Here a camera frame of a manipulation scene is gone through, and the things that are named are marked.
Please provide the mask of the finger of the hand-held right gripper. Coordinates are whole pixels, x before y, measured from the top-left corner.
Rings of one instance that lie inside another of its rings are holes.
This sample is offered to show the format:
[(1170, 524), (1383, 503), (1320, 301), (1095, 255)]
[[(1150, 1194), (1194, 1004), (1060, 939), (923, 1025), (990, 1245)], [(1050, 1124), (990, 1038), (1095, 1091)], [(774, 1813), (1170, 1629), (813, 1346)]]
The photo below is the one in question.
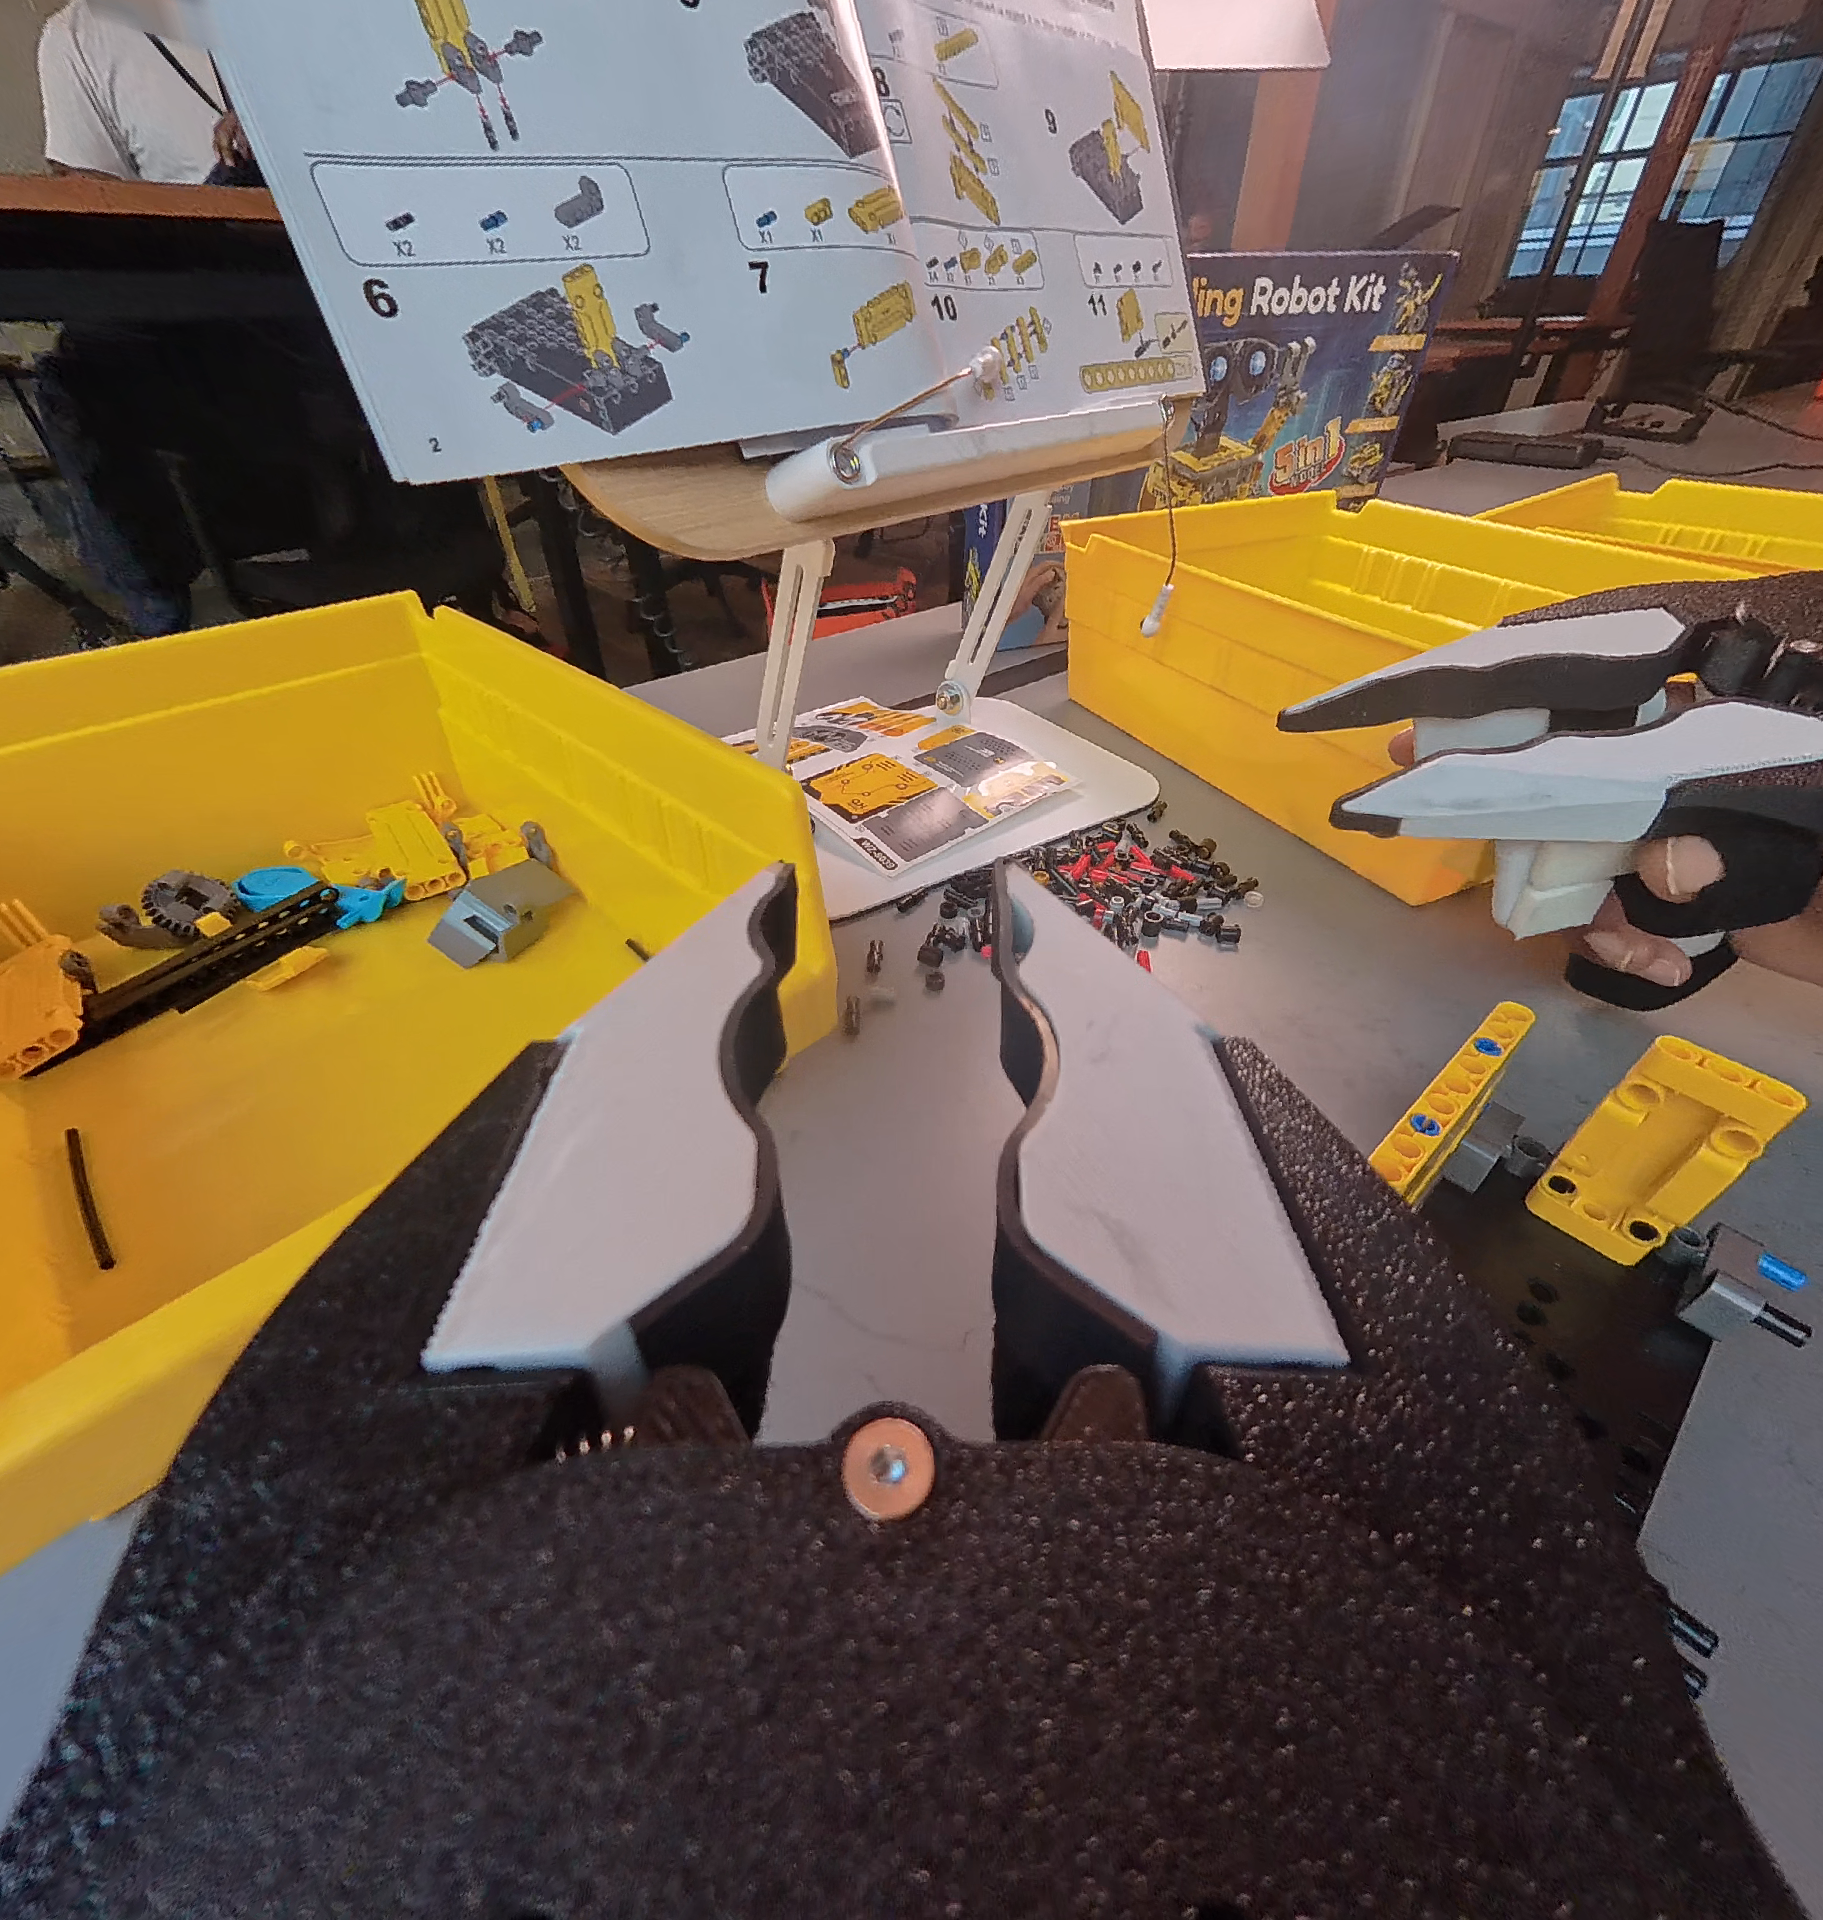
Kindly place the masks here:
[(1664, 610), (1562, 615), (1485, 627), (1278, 714), (1281, 733), (1469, 724), (1540, 714), (1543, 733), (1644, 733), (1664, 686), (1701, 658), (1710, 621)]
[(1823, 764), (1817, 714), (1710, 701), (1633, 733), (1552, 733), (1498, 752), (1443, 752), (1330, 805), (1373, 835), (1633, 841), (1676, 786)]

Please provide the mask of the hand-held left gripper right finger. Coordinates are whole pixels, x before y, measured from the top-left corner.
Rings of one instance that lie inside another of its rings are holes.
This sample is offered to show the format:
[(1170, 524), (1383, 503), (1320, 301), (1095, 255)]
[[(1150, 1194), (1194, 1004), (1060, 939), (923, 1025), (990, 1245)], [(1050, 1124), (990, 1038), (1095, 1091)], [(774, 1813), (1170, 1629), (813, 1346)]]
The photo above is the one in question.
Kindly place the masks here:
[(999, 1065), (994, 1434), (1089, 1369), (1177, 1434), (1199, 1369), (1346, 1371), (1339, 1317), (1234, 1089), (1224, 1038), (1020, 866), (990, 874)]

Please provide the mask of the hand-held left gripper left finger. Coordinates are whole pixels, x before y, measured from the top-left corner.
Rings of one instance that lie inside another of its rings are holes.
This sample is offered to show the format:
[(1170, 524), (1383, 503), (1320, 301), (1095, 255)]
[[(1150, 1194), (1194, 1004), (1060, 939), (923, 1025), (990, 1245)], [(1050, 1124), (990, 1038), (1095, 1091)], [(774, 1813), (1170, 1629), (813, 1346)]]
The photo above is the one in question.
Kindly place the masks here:
[(576, 1374), (623, 1425), (660, 1371), (695, 1369), (756, 1434), (792, 1287), (759, 1099), (797, 906), (794, 866), (764, 866), (543, 1049), (427, 1374)]

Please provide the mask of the yellow lego beam with pins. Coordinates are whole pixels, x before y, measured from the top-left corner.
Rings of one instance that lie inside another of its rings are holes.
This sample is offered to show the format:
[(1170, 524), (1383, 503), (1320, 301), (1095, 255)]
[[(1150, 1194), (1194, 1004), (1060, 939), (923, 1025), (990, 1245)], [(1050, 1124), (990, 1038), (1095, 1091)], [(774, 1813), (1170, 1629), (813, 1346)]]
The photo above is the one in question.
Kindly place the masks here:
[(1419, 1210), (1428, 1188), (1439, 1186), (1533, 1025), (1534, 1011), (1523, 1004), (1491, 1005), (1367, 1155), (1383, 1188), (1406, 1209)]

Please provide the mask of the black lego base block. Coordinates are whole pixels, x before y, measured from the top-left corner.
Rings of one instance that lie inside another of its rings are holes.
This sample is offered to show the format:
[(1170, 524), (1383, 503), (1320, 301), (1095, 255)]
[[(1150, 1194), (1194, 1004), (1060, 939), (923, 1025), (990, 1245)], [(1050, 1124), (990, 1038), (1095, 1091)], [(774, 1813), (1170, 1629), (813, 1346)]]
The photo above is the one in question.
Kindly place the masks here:
[(1633, 1265), (1605, 1260), (1529, 1215), (1548, 1149), (1491, 1105), (1443, 1161), (1419, 1215), (1456, 1267), (1570, 1402), (1629, 1537), (1644, 1532), (1713, 1346), (1767, 1330), (1794, 1351), (1810, 1328), (1778, 1297), (1804, 1274), (1730, 1228), (1635, 1231)]

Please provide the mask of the pile of small lego parts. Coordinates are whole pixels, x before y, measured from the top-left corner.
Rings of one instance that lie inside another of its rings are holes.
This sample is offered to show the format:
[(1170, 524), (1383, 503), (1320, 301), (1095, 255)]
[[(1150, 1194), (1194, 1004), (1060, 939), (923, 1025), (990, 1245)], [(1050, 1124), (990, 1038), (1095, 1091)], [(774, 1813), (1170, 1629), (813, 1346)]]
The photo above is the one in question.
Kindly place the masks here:
[[(1153, 971), (1163, 945), (1231, 956), (1245, 921), (1265, 906), (1257, 877), (1217, 859), (1217, 841), (1165, 825), (1165, 805), (1105, 818), (1008, 859), (1018, 886), (1057, 900), (1139, 971)], [(913, 929), (912, 976), (940, 995), (945, 968), (994, 961), (994, 866), (923, 880), (885, 903)]]

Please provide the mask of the heap of yellow lego pieces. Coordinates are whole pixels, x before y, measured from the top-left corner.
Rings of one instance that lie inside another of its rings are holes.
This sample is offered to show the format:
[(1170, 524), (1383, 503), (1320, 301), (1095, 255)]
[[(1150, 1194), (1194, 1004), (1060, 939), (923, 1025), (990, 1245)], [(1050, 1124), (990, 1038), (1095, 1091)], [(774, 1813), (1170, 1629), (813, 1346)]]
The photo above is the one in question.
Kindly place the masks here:
[(465, 812), (437, 777), (415, 777), (412, 798), (372, 809), (356, 835), (289, 839), (283, 859), (336, 892), (349, 917), (378, 917), (390, 906), (458, 895), (469, 880), (538, 860), (556, 853), (538, 823), (508, 823)]

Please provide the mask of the small black yellow lego assembly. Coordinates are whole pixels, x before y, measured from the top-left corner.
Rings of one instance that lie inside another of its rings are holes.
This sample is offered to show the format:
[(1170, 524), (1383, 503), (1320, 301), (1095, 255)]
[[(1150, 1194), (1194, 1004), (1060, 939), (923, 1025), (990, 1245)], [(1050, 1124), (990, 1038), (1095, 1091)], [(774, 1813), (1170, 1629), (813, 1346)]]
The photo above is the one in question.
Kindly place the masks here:
[(91, 1054), (161, 1015), (186, 1015), (335, 926), (336, 892), (319, 880), (245, 916), (224, 938), (195, 939), (152, 971), (99, 988), (70, 938), (47, 933), (21, 903), (4, 903), (0, 929), (11, 956), (0, 965), (0, 1086), (47, 1071), (60, 1058)]

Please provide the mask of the dark grey lego gear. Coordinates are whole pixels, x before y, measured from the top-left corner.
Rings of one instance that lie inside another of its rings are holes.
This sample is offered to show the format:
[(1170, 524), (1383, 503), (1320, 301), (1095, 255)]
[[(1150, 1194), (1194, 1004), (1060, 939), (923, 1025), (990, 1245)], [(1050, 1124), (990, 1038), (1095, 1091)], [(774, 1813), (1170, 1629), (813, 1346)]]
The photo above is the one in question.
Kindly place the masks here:
[(239, 917), (245, 917), (245, 907), (231, 884), (170, 872), (144, 884), (134, 906), (103, 906), (96, 933), (122, 948), (179, 948), (206, 938), (224, 938)]

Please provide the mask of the blue printed kit box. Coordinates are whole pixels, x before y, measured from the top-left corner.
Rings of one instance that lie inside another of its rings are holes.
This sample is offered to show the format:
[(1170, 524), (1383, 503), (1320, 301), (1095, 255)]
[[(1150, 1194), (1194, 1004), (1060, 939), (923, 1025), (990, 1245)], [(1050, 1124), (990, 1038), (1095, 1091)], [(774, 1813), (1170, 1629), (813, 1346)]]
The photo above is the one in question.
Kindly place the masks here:
[(1378, 494), (1456, 253), (1191, 253), (1205, 393), (1139, 512)]

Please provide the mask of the printed instruction sheet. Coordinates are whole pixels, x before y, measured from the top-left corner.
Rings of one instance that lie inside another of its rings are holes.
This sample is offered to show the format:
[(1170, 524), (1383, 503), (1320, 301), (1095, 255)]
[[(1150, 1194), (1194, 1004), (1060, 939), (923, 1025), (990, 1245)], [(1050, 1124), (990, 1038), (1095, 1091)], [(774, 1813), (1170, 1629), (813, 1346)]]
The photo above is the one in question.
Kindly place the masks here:
[(786, 770), (813, 828), (885, 877), (1079, 790), (1020, 740), (869, 701), (794, 715)]

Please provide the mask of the black rubber tube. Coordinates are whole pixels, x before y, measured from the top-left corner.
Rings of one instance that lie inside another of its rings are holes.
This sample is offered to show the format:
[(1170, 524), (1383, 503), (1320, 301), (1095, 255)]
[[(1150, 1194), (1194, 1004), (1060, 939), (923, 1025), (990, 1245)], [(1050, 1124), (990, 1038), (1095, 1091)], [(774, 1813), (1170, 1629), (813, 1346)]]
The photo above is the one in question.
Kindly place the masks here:
[(96, 1206), (96, 1192), (95, 1192), (91, 1172), (87, 1172), (87, 1155), (83, 1145), (83, 1131), (76, 1127), (70, 1127), (62, 1131), (62, 1161), (65, 1161), (70, 1188), (72, 1188), (72, 1203), (78, 1210), (78, 1225), (83, 1225), (83, 1235), (87, 1244), (91, 1260), (99, 1274), (108, 1274), (115, 1267), (115, 1253), (114, 1253), (114, 1244), (103, 1228), (103, 1210)]

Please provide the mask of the small blue printed carton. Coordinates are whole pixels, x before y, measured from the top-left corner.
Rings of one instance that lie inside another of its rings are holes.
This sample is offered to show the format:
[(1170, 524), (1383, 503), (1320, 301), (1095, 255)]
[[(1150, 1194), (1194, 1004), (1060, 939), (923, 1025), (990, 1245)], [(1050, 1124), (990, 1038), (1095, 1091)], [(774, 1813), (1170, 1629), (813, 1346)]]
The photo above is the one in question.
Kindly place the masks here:
[(965, 507), (960, 590), (967, 636), (1008, 654), (1067, 636), (1067, 547), (1054, 491)]

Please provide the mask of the orange black toy box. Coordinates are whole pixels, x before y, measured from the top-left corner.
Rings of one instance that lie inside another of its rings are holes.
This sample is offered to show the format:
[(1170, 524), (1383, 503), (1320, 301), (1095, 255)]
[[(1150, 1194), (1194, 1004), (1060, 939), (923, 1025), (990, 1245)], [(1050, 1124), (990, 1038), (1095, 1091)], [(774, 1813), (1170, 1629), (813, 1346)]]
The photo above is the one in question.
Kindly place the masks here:
[(912, 612), (916, 612), (916, 574), (912, 569), (897, 569), (883, 582), (827, 585), (813, 615), (813, 636), (872, 627)]

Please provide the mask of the open instruction booklet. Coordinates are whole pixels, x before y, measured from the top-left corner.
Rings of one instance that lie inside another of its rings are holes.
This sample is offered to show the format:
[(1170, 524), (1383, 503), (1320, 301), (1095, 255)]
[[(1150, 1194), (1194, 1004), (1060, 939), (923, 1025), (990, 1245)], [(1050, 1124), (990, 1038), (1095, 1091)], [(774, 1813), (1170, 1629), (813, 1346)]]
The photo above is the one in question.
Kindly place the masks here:
[(411, 485), (1057, 415), (1086, 365), (1194, 334), (1136, 5), (208, 5), (208, 33)]

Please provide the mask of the dark wooden table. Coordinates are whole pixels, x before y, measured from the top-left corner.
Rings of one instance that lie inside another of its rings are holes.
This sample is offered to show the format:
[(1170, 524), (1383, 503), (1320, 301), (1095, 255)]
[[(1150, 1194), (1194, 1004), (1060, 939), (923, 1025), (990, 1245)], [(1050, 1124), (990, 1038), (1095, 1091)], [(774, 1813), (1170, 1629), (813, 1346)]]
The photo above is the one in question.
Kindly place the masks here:
[(95, 175), (10, 176), (0, 175), (0, 216), (62, 218), (179, 218), (281, 228), (267, 190), (212, 184), (141, 184)]

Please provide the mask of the grey lego bracket piece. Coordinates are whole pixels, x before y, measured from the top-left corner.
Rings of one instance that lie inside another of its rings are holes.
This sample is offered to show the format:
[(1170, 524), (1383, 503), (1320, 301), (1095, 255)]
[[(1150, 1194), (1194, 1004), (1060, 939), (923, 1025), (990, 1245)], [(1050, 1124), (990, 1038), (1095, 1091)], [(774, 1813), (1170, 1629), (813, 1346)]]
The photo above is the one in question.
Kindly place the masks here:
[(426, 944), (460, 968), (511, 961), (538, 944), (547, 917), (576, 889), (552, 866), (522, 859), (498, 874), (469, 877), (427, 929)]

